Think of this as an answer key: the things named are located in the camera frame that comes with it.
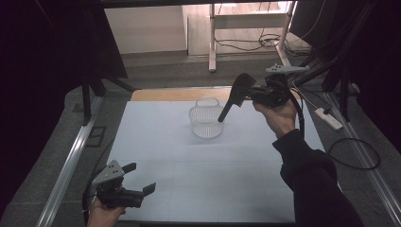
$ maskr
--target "aluminum rail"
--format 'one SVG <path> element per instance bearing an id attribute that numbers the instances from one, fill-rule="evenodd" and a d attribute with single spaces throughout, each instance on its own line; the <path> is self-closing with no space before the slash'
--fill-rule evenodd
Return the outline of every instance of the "aluminum rail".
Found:
<path id="1" fill-rule="evenodd" d="M 339 103 L 336 100 L 333 93 L 323 93 L 327 100 L 332 104 L 333 107 L 339 107 Z M 357 133 L 355 132 L 352 124 L 350 122 L 346 122 L 345 119 L 340 114 L 338 108 L 332 109 L 334 115 L 339 120 L 339 122 L 344 127 L 344 132 L 347 136 L 359 139 L 357 137 Z M 356 156 L 359 161 L 365 166 L 373 166 L 375 164 L 371 155 L 367 152 L 366 148 L 362 146 L 358 142 L 351 142 L 351 145 L 354 149 Z M 401 206 L 397 199 L 397 197 L 393 194 L 392 189 L 389 187 L 389 184 L 380 174 L 378 169 L 373 169 L 367 171 L 367 175 L 372 182 L 373 187 L 375 188 L 378 196 L 382 200 L 384 206 L 386 207 L 390 217 L 392 217 L 392 221 L 395 226 L 401 227 Z"/>
<path id="2" fill-rule="evenodd" d="M 64 166 L 61 169 L 59 178 L 56 180 L 54 184 L 53 190 L 50 193 L 49 198 L 47 199 L 46 205 L 42 211 L 41 216 L 36 223 L 36 226 L 44 227 L 51 226 L 54 220 L 54 217 L 59 210 L 62 198 L 65 194 L 68 184 L 70 184 L 72 175 L 77 166 L 80 154 L 83 151 L 86 140 L 94 126 L 94 122 L 96 120 L 97 110 L 103 100 L 103 97 L 96 96 L 92 103 L 92 116 L 88 122 L 88 125 L 82 126 L 79 130 L 78 136 L 72 146 L 70 153 L 68 154 L 67 159 L 65 160 Z"/>

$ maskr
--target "black sleeve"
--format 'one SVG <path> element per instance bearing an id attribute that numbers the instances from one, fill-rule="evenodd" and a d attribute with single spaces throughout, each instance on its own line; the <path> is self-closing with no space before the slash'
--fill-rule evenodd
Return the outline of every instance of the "black sleeve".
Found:
<path id="1" fill-rule="evenodd" d="M 363 226 L 338 187 L 336 166 L 328 155 L 310 148 L 298 130 L 282 136 L 273 146 L 283 158 L 280 174 L 294 192 L 297 226 Z"/>

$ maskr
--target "white table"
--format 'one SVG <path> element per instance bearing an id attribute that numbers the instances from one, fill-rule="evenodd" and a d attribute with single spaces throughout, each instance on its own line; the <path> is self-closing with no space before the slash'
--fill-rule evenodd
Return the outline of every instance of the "white table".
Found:
<path id="1" fill-rule="evenodd" d="M 191 132 L 188 112 L 194 105 L 195 101 L 127 103 L 108 163 L 136 163 L 123 186 L 142 190 L 156 183 L 156 191 L 121 219 L 294 222 L 292 191 L 280 177 L 281 155 L 271 145 L 275 135 L 262 114 L 250 101 L 241 108 L 233 106 L 224 132 L 204 140 Z M 304 115 L 306 142 L 323 150 L 306 106 Z"/>

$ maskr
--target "transparent basket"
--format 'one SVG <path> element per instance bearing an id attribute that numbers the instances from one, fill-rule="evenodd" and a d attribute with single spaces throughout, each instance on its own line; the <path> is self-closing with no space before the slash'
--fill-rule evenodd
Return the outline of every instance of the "transparent basket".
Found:
<path id="1" fill-rule="evenodd" d="M 223 107 L 213 96 L 203 96 L 189 110 L 192 132 L 202 139 L 218 137 L 224 130 L 224 122 L 218 122 Z"/>

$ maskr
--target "human hand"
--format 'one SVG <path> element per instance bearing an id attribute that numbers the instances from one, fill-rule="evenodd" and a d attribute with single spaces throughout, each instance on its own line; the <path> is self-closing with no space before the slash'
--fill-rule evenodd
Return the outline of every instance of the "human hand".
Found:
<path id="1" fill-rule="evenodd" d="M 107 208 L 98 198 L 91 206 L 87 227 L 113 227 L 118 218 L 126 213 L 126 207 Z"/>
<path id="2" fill-rule="evenodd" d="M 269 127 L 274 131 L 277 138 L 295 130 L 295 116 L 297 110 L 291 100 L 284 105 L 270 108 L 263 104 L 253 102 L 254 109 L 262 113 Z"/>

